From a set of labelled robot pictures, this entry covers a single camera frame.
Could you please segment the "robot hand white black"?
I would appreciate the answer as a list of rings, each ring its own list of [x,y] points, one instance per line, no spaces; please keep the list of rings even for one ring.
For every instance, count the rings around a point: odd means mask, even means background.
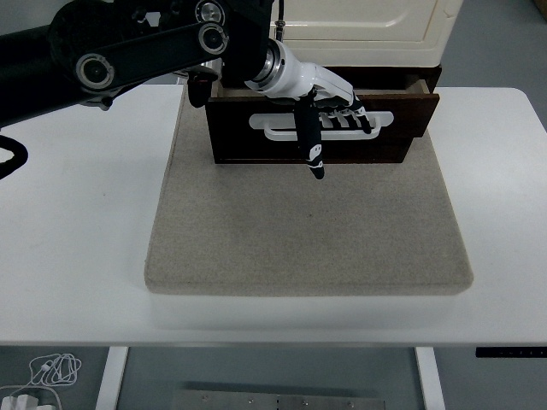
[[[278,40],[268,44],[262,70],[247,86],[271,100],[294,105],[297,144],[316,179],[323,179],[320,112],[351,117],[366,134],[372,132],[367,111],[353,86],[334,72],[312,62],[301,62]]]

